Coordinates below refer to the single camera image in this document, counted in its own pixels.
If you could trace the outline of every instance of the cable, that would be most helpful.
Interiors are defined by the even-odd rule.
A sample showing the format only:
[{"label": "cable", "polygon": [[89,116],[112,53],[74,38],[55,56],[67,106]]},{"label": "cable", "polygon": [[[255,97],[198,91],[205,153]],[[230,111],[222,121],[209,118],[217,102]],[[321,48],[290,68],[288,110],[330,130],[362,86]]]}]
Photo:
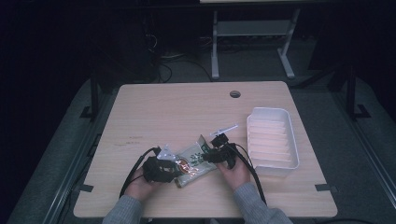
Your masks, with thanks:
[{"label": "cable", "polygon": [[210,82],[213,82],[212,77],[209,75],[209,73],[206,71],[206,69],[200,65],[199,63],[193,62],[193,61],[188,61],[188,60],[183,60],[183,61],[171,61],[171,62],[166,62],[166,63],[193,63],[199,67],[201,67],[204,72],[206,73],[207,77],[209,78]]},{"label": "cable", "polygon": [[251,162],[251,159],[250,159],[250,157],[248,155],[248,152],[243,147],[241,147],[240,145],[238,145],[238,144],[235,144],[235,145],[240,147],[240,148],[242,148],[242,150],[244,150],[245,154],[247,154],[247,158],[248,158],[248,161],[250,162],[250,165],[253,166],[253,162]]},{"label": "cable", "polygon": [[169,72],[170,72],[169,78],[167,78],[166,80],[163,80],[163,76],[161,76],[161,71],[159,72],[159,80],[158,80],[158,82],[166,83],[166,82],[168,82],[171,79],[171,77],[173,75],[172,69],[168,65],[165,65],[163,63],[161,63],[160,66],[163,66],[163,67],[167,68],[169,70]]},{"label": "cable", "polygon": [[142,163],[143,159],[145,159],[145,157],[147,156],[147,154],[149,154],[151,151],[154,151],[155,149],[157,149],[157,147],[152,147],[151,149],[147,150],[142,156],[140,156],[139,160],[137,160],[137,162],[134,164],[134,167],[132,168],[131,172],[128,174],[128,176],[125,179],[125,182],[122,186],[122,189],[120,191],[120,197],[123,195],[123,193],[125,192],[126,188],[128,188],[128,185],[132,183],[133,180],[130,180],[132,178],[132,176],[134,175],[134,172],[136,172],[137,168],[139,167],[140,163]]},{"label": "cable", "polygon": [[248,163],[247,159],[235,148],[230,147],[228,143],[224,143],[224,146],[230,148],[232,151],[236,153],[236,155],[241,159],[241,161],[246,165],[246,167],[249,169],[251,174],[253,175],[254,181],[256,182],[257,185],[257,190],[259,191],[260,197],[262,198],[262,201],[267,204],[267,201],[265,200],[264,192],[262,191],[262,183],[260,182],[259,177],[257,176],[256,170]]}]

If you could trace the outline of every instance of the hand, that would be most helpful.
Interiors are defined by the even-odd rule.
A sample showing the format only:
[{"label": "hand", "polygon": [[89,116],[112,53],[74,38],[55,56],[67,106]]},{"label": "hand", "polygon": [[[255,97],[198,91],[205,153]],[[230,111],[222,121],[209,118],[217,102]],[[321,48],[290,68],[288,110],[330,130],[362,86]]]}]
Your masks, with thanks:
[{"label": "hand", "polygon": [[223,163],[217,163],[216,166],[233,191],[243,184],[250,182],[250,171],[239,157],[235,158],[235,166],[231,170],[227,169]]},{"label": "hand", "polygon": [[154,192],[160,185],[160,182],[147,182],[143,175],[143,168],[140,167],[139,169],[134,172],[132,179],[137,178],[132,183],[129,184],[128,188],[126,188],[124,194],[131,196],[137,199],[139,202],[145,201],[149,195]]}]

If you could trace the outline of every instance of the white plastic tray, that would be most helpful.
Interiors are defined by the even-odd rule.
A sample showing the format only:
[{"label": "white plastic tray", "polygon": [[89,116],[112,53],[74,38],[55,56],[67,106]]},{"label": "white plastic tray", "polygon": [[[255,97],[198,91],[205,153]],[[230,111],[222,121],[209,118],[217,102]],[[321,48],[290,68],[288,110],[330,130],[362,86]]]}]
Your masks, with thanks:
[{"label": "white plastic tray", "polygon": [[289,112],[255,107],[247,117],[247,149],[257,174],[286,176],[299,164]]}]

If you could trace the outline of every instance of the table top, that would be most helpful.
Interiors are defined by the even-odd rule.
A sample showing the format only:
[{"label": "table top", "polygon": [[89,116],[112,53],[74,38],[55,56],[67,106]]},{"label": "table top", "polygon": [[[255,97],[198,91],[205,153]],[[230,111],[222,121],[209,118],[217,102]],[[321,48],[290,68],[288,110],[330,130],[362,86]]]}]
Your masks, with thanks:
[{"label": "table top", "polygon": [[[231,91],[241,96],[233,98]],[[254,107],[284,108],[290,113],[300,166],[286,177],[259,175],[269,207],[289,217],[333,217],[337,208],[328,190],[304,125],[284,82],[214,82],[137,84],[120,88],[74,209],[77,217],[104,217],[138,157],[168,145],[175,153],[194,144],[200,134],[237,123],[230,142],[247,148],[247,117]],[[233,193],[218,170],[186,187],[163,184],[144,202],[144,217],[241,217]]]}]

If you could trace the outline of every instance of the grommet hole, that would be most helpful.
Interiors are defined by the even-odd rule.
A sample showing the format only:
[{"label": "grommet hole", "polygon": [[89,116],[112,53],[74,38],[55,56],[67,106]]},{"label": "grommet hole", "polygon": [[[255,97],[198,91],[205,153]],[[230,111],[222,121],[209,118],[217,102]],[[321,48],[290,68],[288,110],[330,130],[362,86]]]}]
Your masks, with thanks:
[{"label": "grommet hole", "polygon": [[239,98],[241,97],[241,92],[239,91],[230,91],[230,96],[233,98]]}]

